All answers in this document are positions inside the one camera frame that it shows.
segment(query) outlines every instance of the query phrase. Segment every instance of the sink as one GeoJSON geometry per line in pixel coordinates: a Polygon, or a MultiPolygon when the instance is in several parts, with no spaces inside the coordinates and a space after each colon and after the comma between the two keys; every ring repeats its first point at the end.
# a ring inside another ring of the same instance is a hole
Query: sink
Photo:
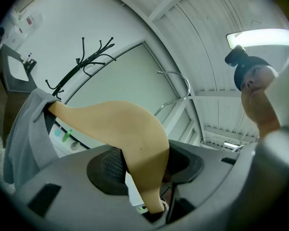
{"type": "Polygon", "coordinates": [[[8,63],[9,63],[9,69],[10,69],[11,75],[14,78],[20,79],[23,81],[29,81],[24,65],[21,61],[11,56],[8,56],[8,63]]]}

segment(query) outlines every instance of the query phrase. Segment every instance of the ceiling light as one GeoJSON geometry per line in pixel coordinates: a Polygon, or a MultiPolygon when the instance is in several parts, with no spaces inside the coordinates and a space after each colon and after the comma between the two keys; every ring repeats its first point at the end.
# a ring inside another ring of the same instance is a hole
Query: ceiling light
{"type": "Polygon", "coordinates": [[[230,143],[230,142],[224,142],[223,143],[225,146],[230,146],[230,147],[232,147],[232,148],[237,148],[237,147],[239,147],[239,145],[237,145],[237,144],[232,144],[232,143],[230,143]]]}
{"type": "Polygon", "coordinates": [[[287,29],[259,29],[227,35],[231,49],[236,45],[243,47],[258,45],[288,45],[289,30],[287,29]]]}

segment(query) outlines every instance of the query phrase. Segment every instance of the ceiling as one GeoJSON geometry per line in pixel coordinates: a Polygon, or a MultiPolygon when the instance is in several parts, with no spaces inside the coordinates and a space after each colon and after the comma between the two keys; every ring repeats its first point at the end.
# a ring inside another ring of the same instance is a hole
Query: ceiling
{"type": "MultiPolygon", "coordinates": [[[[202,144],[221,148],[224,141],[256,141],[257,127],[245,115],[236,90],[226,35],[238,31],[285,28],[289,23],[271,0],[122,0],[144,19],[188,77],[203,134],[202,144]]],[[[246,48],[279,71],[289,47],[246,48]]]]}

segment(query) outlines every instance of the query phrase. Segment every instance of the gray cloth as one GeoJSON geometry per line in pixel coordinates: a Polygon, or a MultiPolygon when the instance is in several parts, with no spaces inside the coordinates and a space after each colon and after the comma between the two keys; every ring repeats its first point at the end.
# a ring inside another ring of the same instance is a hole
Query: gray cloth
{"type": "Polygon", "coordinates": [[[3,178],[19,188],[49,163],[58,159],[49,138],[56,117],[47,107],[58,101],[49,93],[35,89],[20,109],[7,139],[3,178]]]}

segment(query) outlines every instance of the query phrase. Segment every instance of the metal handle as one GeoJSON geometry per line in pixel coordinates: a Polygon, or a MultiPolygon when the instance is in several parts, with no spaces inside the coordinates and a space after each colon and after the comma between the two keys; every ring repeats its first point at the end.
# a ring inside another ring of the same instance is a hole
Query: metal handle
{"type": "Polygon", "coordinates": [[[177,102],[179,102],[179,101],[185,100],[185,99],[189,96],[189,94],[191,93],[191,85],[189,84],[188,79],[185,78],[181,73],[177,73],[177,72],[173,72],[173,71],[167,71],[167,72],[158,71],[158,74],[165,74],[165,75],[167,75],[167,74],[176,74],[176,75],[181,76],[181,77],[185,80],[185,82],[186,82],[186,85],[187,85],[187,94],[186,94],[184,97],[179,98],[178,100],[164,103],[164,104],[155,112],[154,116],[157,116],[158,113],[159,113],[165,106],[167,106],[167,105],[169,105],[169,104],[172,104],[172,103],[177,103],[177,102]]]}

